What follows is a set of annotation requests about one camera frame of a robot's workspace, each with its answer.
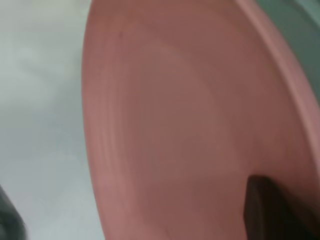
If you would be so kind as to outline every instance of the white background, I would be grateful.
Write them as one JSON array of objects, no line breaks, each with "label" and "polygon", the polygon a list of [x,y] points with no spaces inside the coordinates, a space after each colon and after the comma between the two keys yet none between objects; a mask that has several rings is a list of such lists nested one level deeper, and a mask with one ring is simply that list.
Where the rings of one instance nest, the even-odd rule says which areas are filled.
[{"label": "white background", "polygon": [[0,185],[30,240],[103,240],[87,163],[89,0],[0,0]]}]

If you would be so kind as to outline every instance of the blurry object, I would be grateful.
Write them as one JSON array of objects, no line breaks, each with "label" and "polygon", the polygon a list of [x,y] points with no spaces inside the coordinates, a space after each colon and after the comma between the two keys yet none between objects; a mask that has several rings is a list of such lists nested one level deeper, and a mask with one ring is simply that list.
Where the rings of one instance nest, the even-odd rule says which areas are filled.
[{"label": "blurry object", "polygon": [[0,187],[0,240],[25,240],[25,224]]},{"label": "blurry object", "polygon": [[248,240],[318,239],[296,216],[277,185],[265,176],[248,178],[244,223]]},{"label": "blurry object", "polygon": [[320,209],[320,111],[252,0],[94,0],[85,138],[108,240],[246,240],[248,176]]}]

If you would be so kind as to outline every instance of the pink plate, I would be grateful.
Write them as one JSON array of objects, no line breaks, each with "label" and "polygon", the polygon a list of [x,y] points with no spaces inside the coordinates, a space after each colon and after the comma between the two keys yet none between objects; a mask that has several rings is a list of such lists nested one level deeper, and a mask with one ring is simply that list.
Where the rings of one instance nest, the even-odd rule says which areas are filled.
[{"label": "pink plate", "polygon": [[108,240],[245,240],[246,181],[319,209],[320,111],[251,0],[94,0],[85,137]]}]

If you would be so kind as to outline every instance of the dark object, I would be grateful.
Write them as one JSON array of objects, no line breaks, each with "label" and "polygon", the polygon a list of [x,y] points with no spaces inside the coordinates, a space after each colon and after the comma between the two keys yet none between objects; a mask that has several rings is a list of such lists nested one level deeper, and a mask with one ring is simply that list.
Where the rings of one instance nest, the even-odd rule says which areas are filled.
[{"label": "dark object", "polygon": [[25,240],[25,224],[0,187],[0,240]]},{"label": "dark object", "polygon": [[246,186],[244,223],[248,240],[317,240],[297,218],[277,185],[250,176]]}]

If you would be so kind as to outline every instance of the gray surface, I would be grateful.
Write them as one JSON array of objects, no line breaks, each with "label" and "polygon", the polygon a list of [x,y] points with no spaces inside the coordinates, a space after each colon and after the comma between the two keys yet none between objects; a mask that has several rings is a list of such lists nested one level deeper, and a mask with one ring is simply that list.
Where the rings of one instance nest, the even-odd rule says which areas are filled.
[{"label": "gray surface", "polygon": [[87,163],[88,0],[0,0],[0,185],[31,240],[104,239]]}]

